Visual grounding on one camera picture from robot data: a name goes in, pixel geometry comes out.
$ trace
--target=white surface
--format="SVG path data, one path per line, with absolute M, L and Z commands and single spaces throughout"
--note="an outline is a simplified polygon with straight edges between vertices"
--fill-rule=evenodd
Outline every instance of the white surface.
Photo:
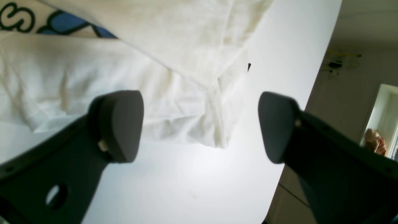
M 134 163 L 104 171 L 84 223 L 261 223 L 283 165 L 266 157 L 258 99 L 263 91 L 275 91 L 306 106 L 340 4 L 276 0 L 249 44 L 246 110 L 230 147 L 142 142 Z M 45 138 L 15 126 L 0 128 L 6 156 Z M 17 139 L 26 142 L 12 147 Z

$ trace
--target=ceiling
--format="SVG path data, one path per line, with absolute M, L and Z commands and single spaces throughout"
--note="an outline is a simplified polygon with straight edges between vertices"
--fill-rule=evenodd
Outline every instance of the ceiling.
M 398 0 L 343 0 L 332 41 L 398 47 Z

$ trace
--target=wall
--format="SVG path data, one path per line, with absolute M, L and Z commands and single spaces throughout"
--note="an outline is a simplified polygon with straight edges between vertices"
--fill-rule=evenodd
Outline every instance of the wall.
M 398 52 L 362 51 L 356 69 L 319 72 L 306 111 L 360 142 L 381 83 L 398 86 Z
M 396 0 L 343 1 L 333 39 L 397 49 L 397 11 Z
M 378 129 L 385 109 L 387 107 L 388 102 L 390 101 L 390 91 L 387 88 L 380 87 L 380 90 L 377 93 L 377 98 L 375 105 L 372 109 L 372 114 L 369 118 L 368 124 L 365 130 L 369 128 Z
M 386 155 L 389 154 L 391 146 L 394 144 L 394 137 L 397 130 L 398 122 L 398 95 L 391 94 L 383 118 L 380 121 L 379 133 L 384 138 L 387 146 Z

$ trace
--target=white table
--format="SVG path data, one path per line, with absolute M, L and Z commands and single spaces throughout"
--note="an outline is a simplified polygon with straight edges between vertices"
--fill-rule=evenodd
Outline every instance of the white table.
M 260 224 L 283 165 L 272 164 L 265 154 L 258 99 L 263 91 L 274 91 L 305 108 L 340 4 L 275 0 L 248 46 L 246 110 L 230 147 L 141 142 L 134 163 L 104 171 L 83 223 Z M 0 162 L 51 134 L 0 123 Z

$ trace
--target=white cloth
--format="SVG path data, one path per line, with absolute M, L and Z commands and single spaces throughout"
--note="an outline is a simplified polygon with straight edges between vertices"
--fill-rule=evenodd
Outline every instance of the white cloth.
M 227 147 L 243 110 L 243 45 L 269 1 L 167 1 L 159 8 L 118 0 L 109 11 L 106 1 L 84 2 L 92 14 L 84 15 L 86 5 L 73 0 L 51 4 L 130 46 L 117 39 L 0 32 L 0 120 L 37 132 L 58 130 L 85 114 L 96 96 L 138 89 L 143 140 Z
M 236 59 L 271 0 L 41 0 L 99 25 L 209 88 Z
M 103 28 L 35 0 L 0 1 L 0 28 L 23 33 L 116 38 Z

